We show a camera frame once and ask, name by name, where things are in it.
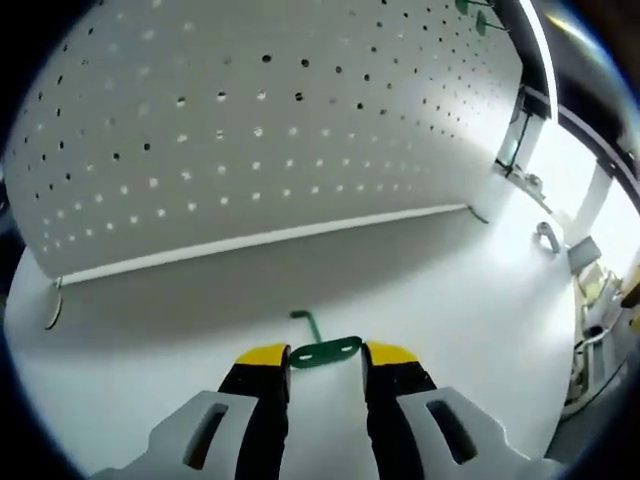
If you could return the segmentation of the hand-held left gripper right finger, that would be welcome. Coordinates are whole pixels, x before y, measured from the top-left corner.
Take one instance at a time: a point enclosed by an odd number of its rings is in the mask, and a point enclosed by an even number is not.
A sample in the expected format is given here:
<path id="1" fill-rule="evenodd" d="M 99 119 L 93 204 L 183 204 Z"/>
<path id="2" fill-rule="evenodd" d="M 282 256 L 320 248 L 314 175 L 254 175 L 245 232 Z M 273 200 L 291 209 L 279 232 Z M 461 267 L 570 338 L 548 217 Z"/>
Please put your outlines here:
<path id="1" fill-rule="evenodd" d="M 361 349 L 366 428 L 381 479 L 504 479 L 500 423 L 450 387 L 439 388 L 408 350 Z"/>

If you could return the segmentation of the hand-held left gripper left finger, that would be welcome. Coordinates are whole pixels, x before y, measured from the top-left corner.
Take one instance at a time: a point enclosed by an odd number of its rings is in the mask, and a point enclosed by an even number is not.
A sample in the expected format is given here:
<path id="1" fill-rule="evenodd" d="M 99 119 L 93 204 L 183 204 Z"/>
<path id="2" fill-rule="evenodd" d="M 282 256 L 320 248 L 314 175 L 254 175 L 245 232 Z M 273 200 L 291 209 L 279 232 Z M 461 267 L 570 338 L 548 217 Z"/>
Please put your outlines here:
<path id="1" fill-rule="evenodd" d="M 276 479 L 288 433 L 291 347 L 240 355 L 149 435 L 149 479 Z"/>

